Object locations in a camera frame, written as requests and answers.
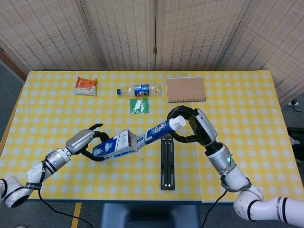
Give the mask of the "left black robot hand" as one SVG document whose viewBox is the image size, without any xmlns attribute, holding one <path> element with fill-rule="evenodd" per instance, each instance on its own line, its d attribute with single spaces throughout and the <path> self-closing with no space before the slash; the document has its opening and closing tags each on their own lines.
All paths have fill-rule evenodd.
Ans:
<svg viewBox="0 0 304 228">
<path fill-rule="evenodd" d="M 72 155 L 82 154 L 95 162 L 104 161 L 105 158 L 96 157 L 86 150 L 89 143 L 94 138 L 99 138 L 102 143 L 110 139 L 107 133 L 95 131 L 96 128 L 101 126 L 103 126 L 102 123 L 96 123 L 88 129 L 81 130 L 66 142 L 66 148 L 71 152 Z"/>
</svg>

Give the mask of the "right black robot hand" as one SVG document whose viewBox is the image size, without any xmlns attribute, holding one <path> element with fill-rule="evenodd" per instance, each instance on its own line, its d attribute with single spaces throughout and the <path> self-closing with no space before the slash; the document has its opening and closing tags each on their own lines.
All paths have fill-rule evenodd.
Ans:
<svg viewBox="0 0 304 228">
<path fill-rule="evenodd" d="M 218 133 L 201 109 L 192 109 L 183 105 L 177 106 L 168 113 L 167 119 L 169 120 L 179 115 L 189 122 L 194 135 L 180 136 L 171 131 L 170 134 L 175 140 L 182 143 L 198 142 L 204 147 L 217 143 L 216 137 Z"/>
</svg>

